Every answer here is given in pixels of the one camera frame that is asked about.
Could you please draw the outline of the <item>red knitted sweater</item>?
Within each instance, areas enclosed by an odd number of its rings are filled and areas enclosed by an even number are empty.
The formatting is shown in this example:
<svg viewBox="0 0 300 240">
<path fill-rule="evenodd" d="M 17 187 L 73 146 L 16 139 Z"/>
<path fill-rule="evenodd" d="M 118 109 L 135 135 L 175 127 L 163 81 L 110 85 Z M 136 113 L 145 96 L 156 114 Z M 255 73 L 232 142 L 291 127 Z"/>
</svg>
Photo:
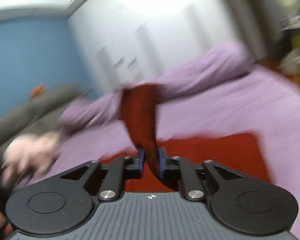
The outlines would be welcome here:
<svg viewBox="0 0 300 240">
<path fill-rule="evenodd" d="M 136 179 L 125 176 L 123 191 L 179 191 L 176 186 L 160 178 L 159 150 L 161 148 L 164 148 L 170 157 L 184 157 L 194 164 L 211 159 L 236 171 L 270 182 L 258 141 L 250 133 L 221 138 L 195 136 L 157 141 L 157 96 L 156 85 L 141 85 L 123 91 L 119 119 L 123 121 L 136 153 L 128 156 L 126 152 L 121 152 L 101 161 L 102 164 L 109 164 L 117 157 L 136 157 L 139 151 L 144 153 L 141 177 Z"/>
</svg>

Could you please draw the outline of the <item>pink plush toy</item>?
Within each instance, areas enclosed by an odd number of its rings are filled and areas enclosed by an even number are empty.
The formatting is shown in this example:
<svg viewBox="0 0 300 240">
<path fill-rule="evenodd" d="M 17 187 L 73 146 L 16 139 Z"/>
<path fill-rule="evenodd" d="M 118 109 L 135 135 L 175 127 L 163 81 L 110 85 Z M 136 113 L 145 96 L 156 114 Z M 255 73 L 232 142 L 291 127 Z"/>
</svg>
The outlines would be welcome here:
<svg viewBox="0 0 300 240">
<path fill-rule="evenodd" d="M 7 185 L 15 181 L 29 169 L 35 174 L 44 174 L 57 159 L 60 139 L 58 132 L 27 133 L 16 137 L 4 152 L 2 183 Z"/>
</svg>

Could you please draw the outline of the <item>grey headboard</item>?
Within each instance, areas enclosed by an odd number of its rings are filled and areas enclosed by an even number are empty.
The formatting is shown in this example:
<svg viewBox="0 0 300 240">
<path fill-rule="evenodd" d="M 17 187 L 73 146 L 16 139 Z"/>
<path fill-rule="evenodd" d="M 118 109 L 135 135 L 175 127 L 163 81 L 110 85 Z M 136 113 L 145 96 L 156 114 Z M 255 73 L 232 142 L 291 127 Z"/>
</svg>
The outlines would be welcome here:
<svg viewBox="0 0 300 240">
<path fill-rule="evenodd" d="M 81 89 L 76 83 L 65 83 L 43 95 L 22 103 L 0 118 L 0 148 L 3 150 L 17 136 L 25 133 L 42 135 L 58 131 L 58 119 L 75 99 L 86 97 L 91 88 Z"/>
</svg>

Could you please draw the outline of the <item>purple bed sheet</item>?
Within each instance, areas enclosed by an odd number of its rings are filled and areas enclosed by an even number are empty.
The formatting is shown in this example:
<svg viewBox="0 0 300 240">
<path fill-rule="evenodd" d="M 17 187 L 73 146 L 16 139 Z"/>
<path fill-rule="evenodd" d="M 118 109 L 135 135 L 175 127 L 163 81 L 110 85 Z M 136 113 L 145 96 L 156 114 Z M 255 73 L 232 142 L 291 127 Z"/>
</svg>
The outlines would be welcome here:
<svg viewBox="0 0 300 240">
<path fill-rule="evenodd" d="M 157 137 L 257 135 L 275 184 L 299 204 L 294 233 L 300 237 L 300 87 L 264 67 L 193 96 L 159 106 Z"/>
</svg>

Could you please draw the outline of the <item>purple duvet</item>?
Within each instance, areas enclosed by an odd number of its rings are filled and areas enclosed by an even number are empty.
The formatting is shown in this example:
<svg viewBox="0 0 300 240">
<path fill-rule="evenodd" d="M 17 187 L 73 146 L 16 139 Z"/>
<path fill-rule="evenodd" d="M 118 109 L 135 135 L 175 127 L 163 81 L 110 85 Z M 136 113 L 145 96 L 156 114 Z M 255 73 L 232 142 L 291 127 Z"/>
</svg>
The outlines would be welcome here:
<svg viewBox="0 0 300 240">
<path fill-rule="evenodd" d="M 158 85 L 161 102 L 194 95 L 252 71 L 255 60 L 242 43 L 218 45 L 198 59 L 165 72 L 151 82 Z M 77 99 L 59 118 L 69 132 L 101 126 L 120 116 L 123 89 L 105 94 L 95 101 Z"/>
</svg>

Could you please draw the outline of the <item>white wardrobe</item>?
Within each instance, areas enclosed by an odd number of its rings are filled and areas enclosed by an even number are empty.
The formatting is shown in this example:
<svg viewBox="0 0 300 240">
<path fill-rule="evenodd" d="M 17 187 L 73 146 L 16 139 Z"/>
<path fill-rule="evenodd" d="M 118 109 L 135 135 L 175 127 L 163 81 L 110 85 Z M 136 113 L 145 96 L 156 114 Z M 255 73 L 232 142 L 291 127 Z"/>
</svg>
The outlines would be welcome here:
<svg viewBox="0 0 300 240">
<path fill-rule="evenodd" d="M 229 40 L 266 48 L 247 0 L 87 0 L 70 17 L 98 94 L 159 76 Z"/>
</svg>

